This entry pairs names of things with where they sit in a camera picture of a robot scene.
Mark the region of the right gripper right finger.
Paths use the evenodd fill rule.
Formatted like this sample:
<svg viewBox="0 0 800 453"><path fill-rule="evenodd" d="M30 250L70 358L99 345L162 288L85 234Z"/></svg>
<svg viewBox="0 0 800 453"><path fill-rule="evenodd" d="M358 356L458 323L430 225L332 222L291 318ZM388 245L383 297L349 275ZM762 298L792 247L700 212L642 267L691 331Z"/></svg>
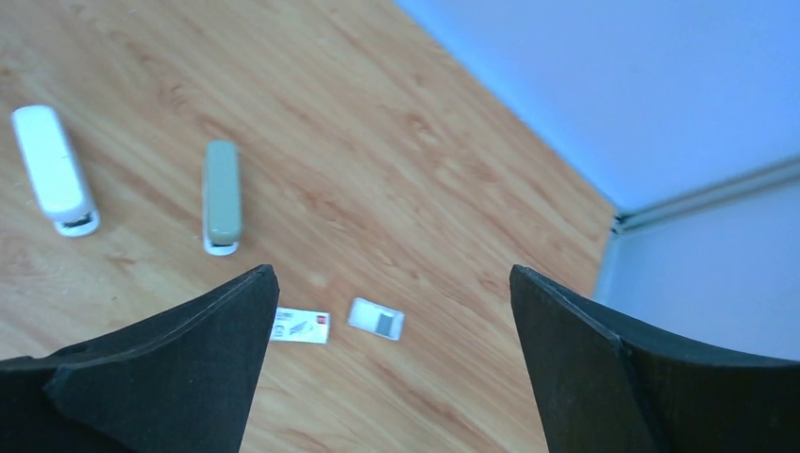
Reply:
<svg viewBox="0 0 800 453"><path fill-rule="evenodd" d="M795 452L799 364L701 343L523 265L510 305L552 452Z"/></svg>

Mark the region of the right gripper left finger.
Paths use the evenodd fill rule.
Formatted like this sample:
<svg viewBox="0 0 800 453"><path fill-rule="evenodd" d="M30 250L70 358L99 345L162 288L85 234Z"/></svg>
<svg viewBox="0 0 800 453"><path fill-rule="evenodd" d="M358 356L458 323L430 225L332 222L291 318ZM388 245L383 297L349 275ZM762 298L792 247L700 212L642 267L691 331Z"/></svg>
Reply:
<svg viewBox="0 0 800 453"><path fill-rule="evenodd" d="M238 451L278 297L262 264L128 327L2 361L2 450Z"/></svg>

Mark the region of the grey staple box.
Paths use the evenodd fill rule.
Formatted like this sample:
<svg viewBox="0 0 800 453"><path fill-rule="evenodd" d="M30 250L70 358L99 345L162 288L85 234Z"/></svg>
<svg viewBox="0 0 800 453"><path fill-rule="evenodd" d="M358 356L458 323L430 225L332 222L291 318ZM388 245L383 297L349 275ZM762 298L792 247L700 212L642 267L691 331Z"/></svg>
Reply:
<svg viewBox="0 0 800 453"><path fill-rule="evenodd" d="M326 344L330 314L323 311L278 307L271 329L271 342Z"/></svg>

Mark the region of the white staple box tray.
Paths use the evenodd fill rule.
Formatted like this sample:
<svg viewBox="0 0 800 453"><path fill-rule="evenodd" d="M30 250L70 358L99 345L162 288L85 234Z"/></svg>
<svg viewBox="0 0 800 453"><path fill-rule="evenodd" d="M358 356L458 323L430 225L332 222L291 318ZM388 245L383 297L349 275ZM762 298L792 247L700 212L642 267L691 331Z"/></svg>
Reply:
<svg viewBox="0 0 800 453"><path fill-rule="evenodd" d="M376 304L362 297L353 300L347 323L376 336L398 341L402 335L406 314L400 310Z"/></svg>

